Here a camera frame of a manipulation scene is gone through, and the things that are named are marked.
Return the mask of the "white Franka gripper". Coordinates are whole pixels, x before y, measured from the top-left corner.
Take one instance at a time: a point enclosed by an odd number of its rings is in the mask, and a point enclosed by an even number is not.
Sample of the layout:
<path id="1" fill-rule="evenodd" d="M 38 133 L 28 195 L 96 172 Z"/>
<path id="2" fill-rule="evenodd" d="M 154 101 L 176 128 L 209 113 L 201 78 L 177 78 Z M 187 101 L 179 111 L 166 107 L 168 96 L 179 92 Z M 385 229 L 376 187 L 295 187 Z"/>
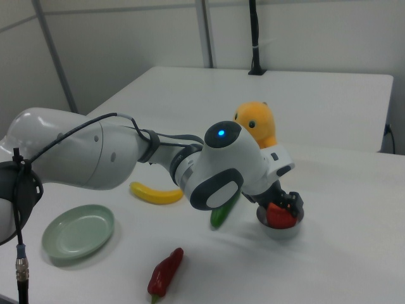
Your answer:
<path id="1" fill-rule="evenodd" d="M 261 208 L 268 209 L 269 203 L 280 202 L 280 207 L 287 210 L 295 219 L 304 218 L 304 202 L 297 192 L 286 193 L 280 185 L 279 178 L 290 172 L 294 161 L 288 151 L 281 145 L 261 149 L 263 157 L 262 173 L 250 184 L 242 186 L 242 194 Z"/>

